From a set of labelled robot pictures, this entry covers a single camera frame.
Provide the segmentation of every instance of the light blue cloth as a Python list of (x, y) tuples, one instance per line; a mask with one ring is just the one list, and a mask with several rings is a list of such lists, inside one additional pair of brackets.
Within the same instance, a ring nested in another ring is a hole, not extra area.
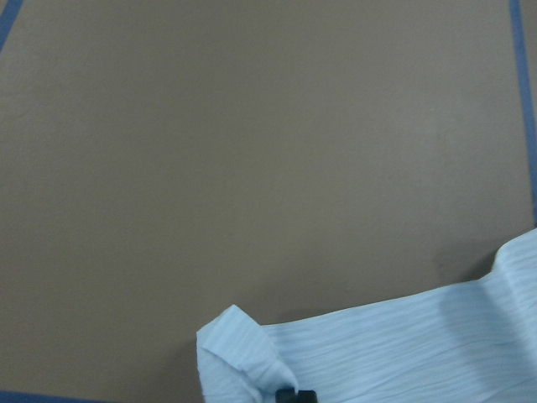
[(268, 326), (231, 306), (197, 336), (206, 403), (535, 403), (537, 230), (477, 281)]

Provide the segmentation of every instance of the cloth fold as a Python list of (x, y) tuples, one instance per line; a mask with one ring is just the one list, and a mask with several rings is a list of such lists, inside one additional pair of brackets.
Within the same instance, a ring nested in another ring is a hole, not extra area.
[(206, 403), (537, 401), (537, 230), (480, 280), (260, 326), (231, 306), (198, 332)]

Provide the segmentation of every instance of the black object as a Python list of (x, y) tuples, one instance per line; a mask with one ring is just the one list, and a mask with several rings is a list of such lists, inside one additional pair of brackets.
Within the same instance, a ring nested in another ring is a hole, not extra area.
[(276, 391), (276, 403), (318, 403), (318, 401), (314, 390), (299, 390), (299, 394), (296, 395), (294, 389), (280, 389)]

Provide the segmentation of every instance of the blue tape line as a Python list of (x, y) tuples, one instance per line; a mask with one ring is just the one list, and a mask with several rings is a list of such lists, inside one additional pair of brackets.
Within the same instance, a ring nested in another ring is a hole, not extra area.
[(534, 225), (537, 227), (537, 138), (535, 137), (534, 103), (529, 84), (528, 58), (524, 43), (524, 26), (519, 0), (509, 0), (511, 23), (513, 26), (514, 51), (519, 71), (520, 101), (526, 131), (526, 146), (528, 148), (529, 179), (531, 180), (531, 193), (533, 197)]
[(8, 0), (3, 8), (2, 15), (0, 15), (0, 52), (6, 43), (9, 31), (13, 27), (13, 23), (22, 5), (23, 0)]
[(94, 400), (68, 399), (28, 393), (7, 392), (0, 390), (0, 403), (101, 403)]

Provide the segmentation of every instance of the brown surface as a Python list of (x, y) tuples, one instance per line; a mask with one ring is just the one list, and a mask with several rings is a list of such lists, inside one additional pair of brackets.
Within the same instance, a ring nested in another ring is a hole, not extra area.
[(482, 275), (532, 225), (508, 7), (27, 1), (0, 389), (201, 401), (195, 332)]

